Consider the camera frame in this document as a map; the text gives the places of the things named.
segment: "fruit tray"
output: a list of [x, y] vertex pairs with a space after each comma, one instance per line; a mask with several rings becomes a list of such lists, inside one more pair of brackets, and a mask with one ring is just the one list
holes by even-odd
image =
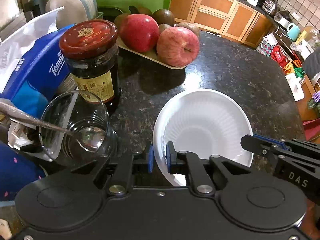
[[145, 57], [145, 58], [147, 58], [147, 59], [149, 59], [149, 60], [152, 60], [152, 61], [154, 61], [154, 62], [156, 62], [156, 63], [159, 63], [159, 64], [161, 64], [161, 65], [163, 65], [163, 66], [165, 66], [165, 67], [167, 67], [167, 68], [171, 68], [171, 69], [183, 69], [183, 68], [186, 67], [186, 66], [184, 66], [184, 67], [173, 67], [173, 66], [170, 66], [170, 65], [167, 65], [167, 64], [161, 62], [160, 59], [159, 59], [159, 57], [158, 57], [158, 55], [156, 54], [156, 52], [155, 52], [153, 49], [152, 49], [152, 50], [149, 50], [149, 51], [147, 51], [147, 52], [143, 52], [143, 53], [136, 52], [136, 51], [134, 51], [134, 50], [132, 50], [132, 49], [129, 49], [129, 48], [123, 43], [123, 41], [121, 40], [120, 37], [118, 37], [117, 43], [118, 43], [118, 45], [119, 45], [120, 48], [125, 49], [125, 50], [128, 50], [128, 51], [131, 51], [131, 52], [133, 52], [133, 53], [135, 53], [135, 54], [137, 54], [137, 55], [140, 55], [140, 56]]

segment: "metal bolt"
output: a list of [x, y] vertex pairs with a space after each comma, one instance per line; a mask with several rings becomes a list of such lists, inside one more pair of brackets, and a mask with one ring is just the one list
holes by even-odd
[[299, 240], [299, 237], [297, 237], [297, 236], [290, 236], [288, 240]]
[[124, 192], [124, 187], [121, 186], [121, 185], [112, 185], [110, 188], [109, 188], [109, 191], [113, 194], [120, 194], [120, 193], [123, 193]]
[[200, 185], [197, 187], [197, 191], [201, 193], [210, 193], [212, 192], [213, 188], [209, 185]]

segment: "glass cup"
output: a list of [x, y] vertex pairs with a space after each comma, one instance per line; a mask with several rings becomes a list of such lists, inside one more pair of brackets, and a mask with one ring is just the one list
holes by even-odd
[[[89, 102], [86, 98], [96, 98], [97, 102]], [[117, 151], [117, 134], [110, 127], [107, 108], [91, 92], [75, 90], [59, 95], [47, 106], [41, 119], [74, 132], [89, 126], [106, 132], [100, 147], [95, 152], [89, 152], [74, 137], [40, 127], [39, 138], [44, 151], [50, 159], [63, 166], [71, 166], [98, 156], [107, 157]]]

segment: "purple glove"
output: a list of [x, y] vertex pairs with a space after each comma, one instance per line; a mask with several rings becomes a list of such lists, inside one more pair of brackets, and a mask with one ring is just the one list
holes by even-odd
[[316, 103], [318, 103], [318, 102], [320, 101], [320, 91], [314, 93], [314, 94], [312, 95], [312, 98], [314, 99], [314, 101], [315, 101]]

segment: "jar label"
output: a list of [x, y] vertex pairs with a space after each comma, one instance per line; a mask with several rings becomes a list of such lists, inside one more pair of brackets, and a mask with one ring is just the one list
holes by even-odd
[[[95, 78], [79, 78], [75, 75], [72, 75], [78, 88], [80, 90], [85, 90], [94, 93], [97, 95], [104, 103], [111, 100], [115, 93], [113, 91], [111, 72], [110, 70], [107, 73]], [[97, 102], [95, 98], [90, 98], [89, 95], [84, 95], [85, 100], [89, 102]]]

